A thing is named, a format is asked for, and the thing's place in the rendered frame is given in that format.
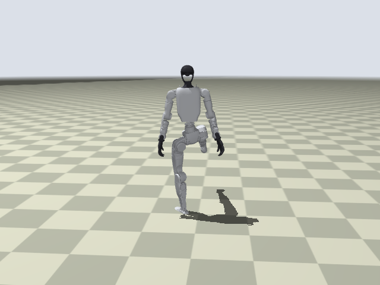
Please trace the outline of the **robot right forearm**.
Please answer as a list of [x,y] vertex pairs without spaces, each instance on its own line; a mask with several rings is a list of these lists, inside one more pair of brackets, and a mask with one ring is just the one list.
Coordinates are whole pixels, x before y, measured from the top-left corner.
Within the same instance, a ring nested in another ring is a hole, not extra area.
[[[216,139],[215,133],[216,132],[219,133],[219,129],[218,129],[218,126],[217,126],[217,120],[216,120],[216,116],[215,116],[214,111],[213,111],[213,114],[214,114],[214,118],[211,118],[209,120],[209,123],[210,123],[210,128],[211,128],[212,136],[213,136],[214,139]],[[220,133],[219,133],[219,135],[220,135]]]

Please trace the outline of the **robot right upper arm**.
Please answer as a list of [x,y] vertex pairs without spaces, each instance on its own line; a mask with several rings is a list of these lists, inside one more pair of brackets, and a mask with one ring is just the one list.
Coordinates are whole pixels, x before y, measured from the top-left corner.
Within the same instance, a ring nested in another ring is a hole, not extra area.
[[200,92],[201,92],[201,96],[204,98],[203,101],[204,101],[205,108],[207,110],[207,112],[205,113],[206,117],[207,119],[211,119],[214,117],[214,114],[213,114],[213,105],[212,105],[212,101],[210,97],[210,92],[205,88],[200,88]]

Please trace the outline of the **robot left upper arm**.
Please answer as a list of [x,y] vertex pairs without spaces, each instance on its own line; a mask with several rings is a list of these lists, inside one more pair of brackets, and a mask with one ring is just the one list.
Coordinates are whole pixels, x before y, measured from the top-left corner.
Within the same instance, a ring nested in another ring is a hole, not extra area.
[[172,113],[171,113],[171,110],[172,110],[172,106],[173,106],[173,100],[176,97],[176,90],[170,90],[168,93],[167,93],[167,96],[166,96],[166,102],[165,102],[165,112],[164,112],[164,119],[166,120],[171,120],[172,118]]

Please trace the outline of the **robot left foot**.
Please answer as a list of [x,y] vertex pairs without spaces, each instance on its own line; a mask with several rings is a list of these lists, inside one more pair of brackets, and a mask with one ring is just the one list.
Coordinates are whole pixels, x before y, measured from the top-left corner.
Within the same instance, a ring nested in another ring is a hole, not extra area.
[[181,208],[180,207],[175,207],[175,210],[183,213],[183,214],[189,214],[189,212],[187,210],[184,209],[184,211],[181,211]]

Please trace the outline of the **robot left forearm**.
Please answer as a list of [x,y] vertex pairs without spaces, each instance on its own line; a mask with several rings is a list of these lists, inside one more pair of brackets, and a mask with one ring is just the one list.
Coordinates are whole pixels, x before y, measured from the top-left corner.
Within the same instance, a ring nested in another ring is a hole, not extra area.
[[167,133],[167,127],[168,127],[169,122],[167,120],[163,120],[163,119],[164,119],[164,113],[163,113],[162,120],[161,120],[161,128],[160,128],[159,138],[160,138],[161,135],[163,135],[164,139],[165,139],[166,138],[166,133]]

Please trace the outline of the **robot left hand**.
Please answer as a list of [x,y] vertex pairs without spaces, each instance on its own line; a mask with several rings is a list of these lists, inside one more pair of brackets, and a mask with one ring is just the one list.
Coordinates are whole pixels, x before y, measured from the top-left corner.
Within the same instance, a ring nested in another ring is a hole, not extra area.
[[158,144],[158,154],[159,154],[160,156],[162,156],[162,157],[164,157],[164,154],[162,154],[162,150],[164,150],[163,147],[162,147],[163,142],[164,142],[163,139],[164,139],[164,136],[163,136],[163,135],[161,135],[160,138],[158,139],[158,140],[159,140],[159,144]]

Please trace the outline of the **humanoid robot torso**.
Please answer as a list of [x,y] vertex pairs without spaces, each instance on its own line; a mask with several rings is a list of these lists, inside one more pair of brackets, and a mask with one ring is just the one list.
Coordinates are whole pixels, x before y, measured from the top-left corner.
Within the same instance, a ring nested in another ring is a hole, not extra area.
[[185,130],[182,131],[186,139],[186,145],[195,144],[200,141],[200,132],[195,127],[201,111],[201,92],[199,87],[182,88],[176,90],[176,103],[178,115],[185,123]]

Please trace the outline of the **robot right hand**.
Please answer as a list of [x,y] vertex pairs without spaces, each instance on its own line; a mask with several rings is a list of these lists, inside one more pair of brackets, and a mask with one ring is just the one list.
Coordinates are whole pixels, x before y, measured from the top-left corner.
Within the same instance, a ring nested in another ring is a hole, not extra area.
[[220,149],[220,154],[218,156],[221,156],[224,153],[223,142],[221,141],[221,139],[220,139],[221,136],[219,135],[218,132],[215,133],[215,136],[216,136],[216,139],[214,139],[214,140],[217,141],[217,145],[218,145],[217,152],[219,152],[219,149]]

